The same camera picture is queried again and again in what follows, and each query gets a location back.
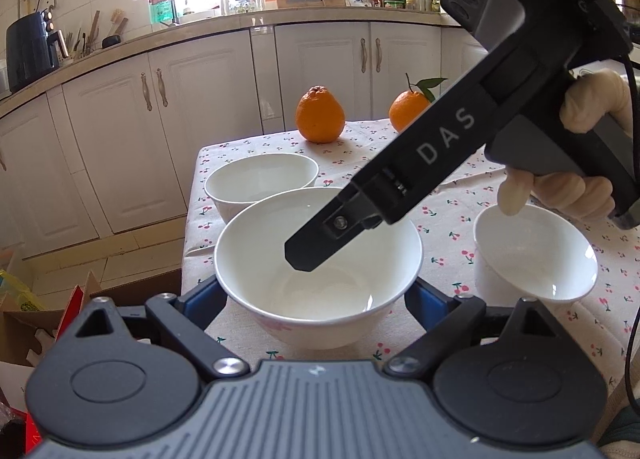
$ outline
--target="orange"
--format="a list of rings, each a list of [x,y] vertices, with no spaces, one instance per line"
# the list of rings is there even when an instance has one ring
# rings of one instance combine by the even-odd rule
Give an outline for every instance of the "orange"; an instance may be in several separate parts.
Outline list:
[[[423,93],[406,90],[396,98],[389,108],[391,124],[398,132],[402,132],[429,105],[431,102]]]
[[[296,109],[296,126],[313,143],[331,143],[344,130],[344,110],[324,87],[311,87]]]

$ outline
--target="beige glove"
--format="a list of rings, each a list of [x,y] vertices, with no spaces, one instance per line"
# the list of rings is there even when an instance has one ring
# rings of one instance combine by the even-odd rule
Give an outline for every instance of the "beige glove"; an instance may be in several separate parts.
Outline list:
[[[567,90],[560,119],[571,132],[591,130],[609,113],[631,136],[631,93],[627,83],[612,70],[587,74]],[[532,173],[507,167],[507,179],[498,189],[498,206],[505,215],[517,214],[533,193],[546,207],[574,219],[607,217],[615,203],[612,185],[605,177],[582,178],[570,172],[535,177]]]

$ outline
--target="cabinet handle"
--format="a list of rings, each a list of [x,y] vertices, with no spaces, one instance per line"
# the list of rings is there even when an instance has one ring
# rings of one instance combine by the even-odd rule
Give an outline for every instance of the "cabinet handle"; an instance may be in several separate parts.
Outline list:
[[[142,79],[142,94],[145,97],[146,109],[151,111],[154,108],[151,106],[151,96],[149,95],[149,87],[146,84],[146,74],[140,74],[140,79]]]
[[[169,102],[166,100],[166,89],[164,88],[164,80],[162,79],[162,71],[156,69],[158,75],[158,89],[160,89],[160,96],[162,96],[162,105],[169,106]]]
[[[360,55],[360,57],[362,58],[362,72],[366,73],[367,72],[367,41],[364,38],[360,39],[360,47],[362,48],[361,55]]]
[[[378,51],[378,64],[376,65],[376,73],[379,73],[380,66],[382,65],[382,47],[380,47],[380,38],[376,38],[376,49]]]

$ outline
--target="tablecloth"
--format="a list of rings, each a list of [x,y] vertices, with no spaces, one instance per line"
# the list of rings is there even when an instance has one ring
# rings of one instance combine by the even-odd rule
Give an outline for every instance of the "tablecloth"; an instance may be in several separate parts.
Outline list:
[[[228,162],[268,152],[302,153],[318,162],[316,186],[344,186],[396,136],[389,121],[349,122],[332,144],[306,142],[296,132],[237,140],[200,150],[186,227],[182,264],[183,292],[214,273],[213,249],[224,224],[204,191],[209,174]],[[495,204],[504,168],[485,160],[482,150],[471,156],[409,218],[424,244],[420,277],[447,295],[474,293],[476,256],[472,225],[482,209]],[[640,233],[621,232],[611,222],[574,222],[593,245],[600,265],[593,292],[554,314],[591,357],[613,391],[623,375],[626,342],[640,303]],[[306,351],[279,342],[264,332],[252,316],[228,300],[207,334],[254,366],[270,359],[371,359],[384,361],[406,347],[424,330],[399,300],[368,336],[332,351]]]

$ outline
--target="white ceramic bowl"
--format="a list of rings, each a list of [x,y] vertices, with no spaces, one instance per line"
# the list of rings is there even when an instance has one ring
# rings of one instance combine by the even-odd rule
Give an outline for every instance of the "white ceramic bowl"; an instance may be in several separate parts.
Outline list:
[[[422,243],[409,219],[361,233],[311,273],[294,270],[284,243],[340,188],[274,195],[237,215],[214,253],[226,293],[278,340],[335,349],[362,338],[412,285]]]
[[[474,222],[476,290],[488,305],[513,306],[532,296],[571,304],[588,295],[598,275],[593,248],[577,228],[527,204],[513,217],[491,206]]]
[[[204,189],[222,220],[229,222],[257,201],[313,186],[318,171],[318,163],[305,155],[253,155],[218,168],[207,178]]]

